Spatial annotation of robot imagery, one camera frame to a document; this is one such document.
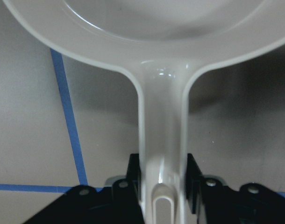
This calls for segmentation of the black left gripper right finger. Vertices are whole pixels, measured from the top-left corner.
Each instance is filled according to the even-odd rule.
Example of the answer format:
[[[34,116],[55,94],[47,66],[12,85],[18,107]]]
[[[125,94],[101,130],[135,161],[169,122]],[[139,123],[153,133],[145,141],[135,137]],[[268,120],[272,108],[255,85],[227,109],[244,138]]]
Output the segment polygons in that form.
[[[231,189],[187,155],[185,191],[199,224],[285,224],[285,197],[258,183]]]

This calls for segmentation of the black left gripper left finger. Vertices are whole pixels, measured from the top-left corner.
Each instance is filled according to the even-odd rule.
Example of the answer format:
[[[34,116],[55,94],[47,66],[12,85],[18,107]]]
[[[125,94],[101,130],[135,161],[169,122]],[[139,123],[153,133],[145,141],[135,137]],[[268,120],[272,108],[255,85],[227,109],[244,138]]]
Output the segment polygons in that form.
[[[139,155],[131,154],[125,177],[119,177],[100,191],[78,185],[66,191],[27,224],[143,224],[139,204]]]

